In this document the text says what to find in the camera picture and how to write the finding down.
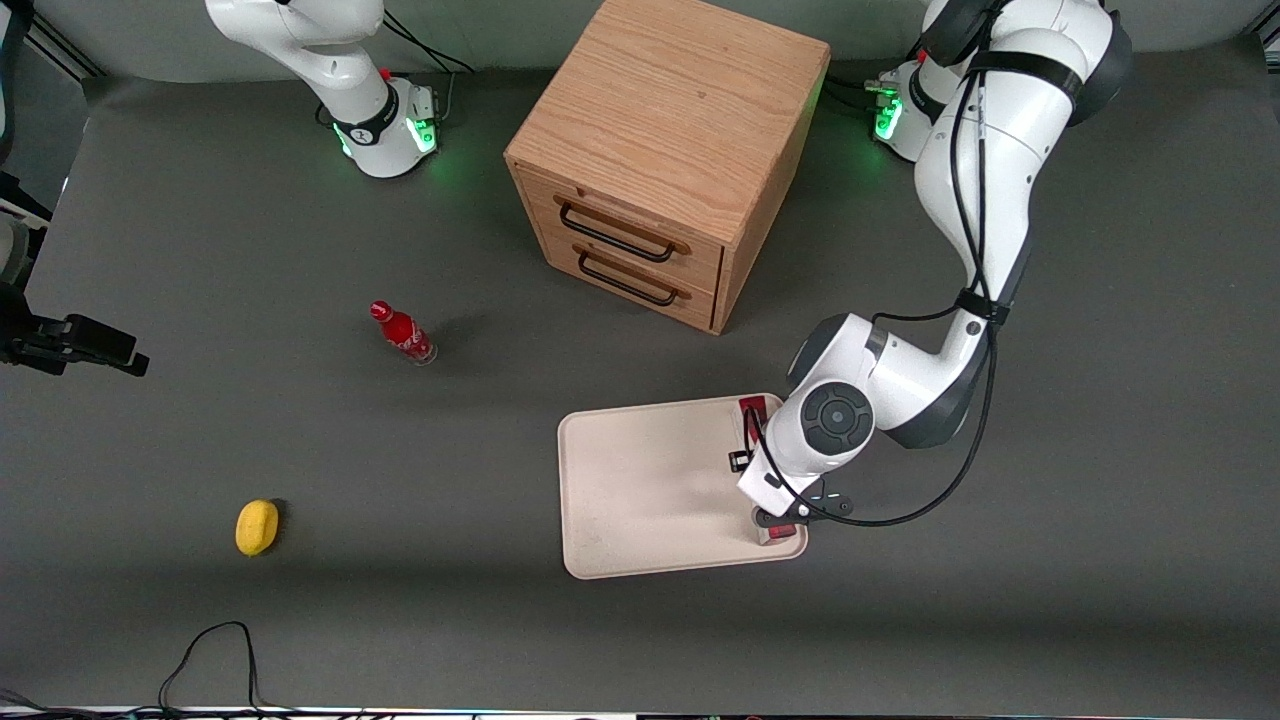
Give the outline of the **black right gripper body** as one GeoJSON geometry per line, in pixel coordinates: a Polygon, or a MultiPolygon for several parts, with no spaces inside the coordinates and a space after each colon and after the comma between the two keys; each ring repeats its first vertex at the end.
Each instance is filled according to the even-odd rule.
{"type": "Polygon", "coordinates": [[[90,316],[61,320],[29,310],[24,293],[1,284],[1,360],[49,375],[61,375],[73,363],[110,366],[138,375],[137,338],[90,316]]]}

